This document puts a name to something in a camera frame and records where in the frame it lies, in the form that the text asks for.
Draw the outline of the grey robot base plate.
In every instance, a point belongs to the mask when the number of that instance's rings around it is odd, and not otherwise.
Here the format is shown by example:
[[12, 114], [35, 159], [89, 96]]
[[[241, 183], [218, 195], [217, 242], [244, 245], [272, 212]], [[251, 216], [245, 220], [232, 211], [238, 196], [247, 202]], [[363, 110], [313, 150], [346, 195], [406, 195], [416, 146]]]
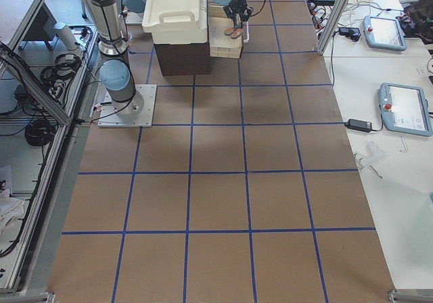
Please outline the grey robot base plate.
[[151, 127], [156, 102], [157, 85], [135, 85], [136, 94], [132, 102], [124, 107], [119, 103], [112, 103], [109, 93], [106, 91], [104, 102], [109, 102], [101, 108], [103, 118], [97, 121], [101, 128], [135, 128]]

